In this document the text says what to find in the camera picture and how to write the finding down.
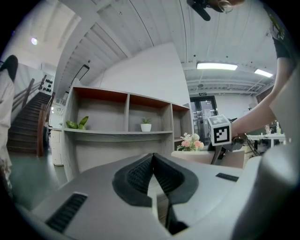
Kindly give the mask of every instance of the wooden stair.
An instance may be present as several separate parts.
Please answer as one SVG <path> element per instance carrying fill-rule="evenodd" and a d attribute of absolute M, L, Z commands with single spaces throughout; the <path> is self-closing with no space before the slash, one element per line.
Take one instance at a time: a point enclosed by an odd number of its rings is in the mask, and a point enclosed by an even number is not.
<path fill-rule="evenodd" d="M 9 152 L 37 153 L 38 117 L 42 104 L 48 104 L 51 96 L 38 93 L 19 112 L 8 131 Z"/>

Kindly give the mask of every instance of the pink flower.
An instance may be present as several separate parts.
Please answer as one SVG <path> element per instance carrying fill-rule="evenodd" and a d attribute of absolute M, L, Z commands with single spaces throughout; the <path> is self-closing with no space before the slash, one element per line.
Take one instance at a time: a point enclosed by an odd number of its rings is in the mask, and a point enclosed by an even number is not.
<path fill-rule="evenodd" d="M 183 141 L 183 142 L 181 143 L 181 145 L 182 145 L 183 147 L 188 148 L 188 147 L 191 145 L 191 142 L 190 142 L 190 141 Z"/>
<path fill-rule="evenodd" d="M 204 147 L 204 144 L 202 142 L 200 142 L 199 140 L 195 141 L 194 145 L 197 148 L 203 148 Z"/>

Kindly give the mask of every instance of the doorway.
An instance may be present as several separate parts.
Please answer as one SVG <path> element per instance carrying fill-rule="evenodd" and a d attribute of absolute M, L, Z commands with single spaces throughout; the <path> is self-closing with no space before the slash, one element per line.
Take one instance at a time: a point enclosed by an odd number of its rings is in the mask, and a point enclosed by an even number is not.
<path fill-rule="evenodd" d="M 191 97 L 191 106 L 193 111 L 194 132 L 200 137 L 204 145 L 210 143 L 208 134 L 208 117 L 218 115 L 217 104 L 214 96 L 208 97 Z"/>

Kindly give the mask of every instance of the white marker cube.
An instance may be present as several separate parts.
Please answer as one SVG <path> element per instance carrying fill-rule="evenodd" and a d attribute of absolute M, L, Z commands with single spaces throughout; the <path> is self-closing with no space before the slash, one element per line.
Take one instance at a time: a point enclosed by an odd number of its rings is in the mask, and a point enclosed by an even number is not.
<path fill-rule="evenodd" d="M 213 146 L 231 143 L 231 122 L 224 115 L 209 117 L 208 132 Z"/>

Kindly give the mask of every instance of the ceiling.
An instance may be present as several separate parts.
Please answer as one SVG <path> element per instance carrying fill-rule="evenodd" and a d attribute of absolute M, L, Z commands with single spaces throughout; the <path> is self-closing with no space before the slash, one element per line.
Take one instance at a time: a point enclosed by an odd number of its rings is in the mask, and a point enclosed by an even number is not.
<path fill-rule="evenodd" d="M 51 71 L 55 75 L 66 41 L 80 21 L 80 17 L 58 0 L 43 0 L 16 28 L 1 59 L 11 54 L 19 62 L 35 69 Z M 37 39 L 37 45 L 31 43 Z"/>
<path fill-rule="evenodd" d="M 85 84 L 115 63 L 145 49 L 172 41 L 185 73 L 190 95 L 256 95 L 274 84 L 274 77 L 254 74 L 259 68 L 276 73 L 270 21 L 261 3 L 247 0 L 232 12 L 207 12 L 205 22 L 185 0 L 60 0 L 81 21 L 63 49 L 54 82 L 63 96 L 83 64 L 90 70 Z M 238 65 L 235 71 L 196 70 L 198 61 Z"/>

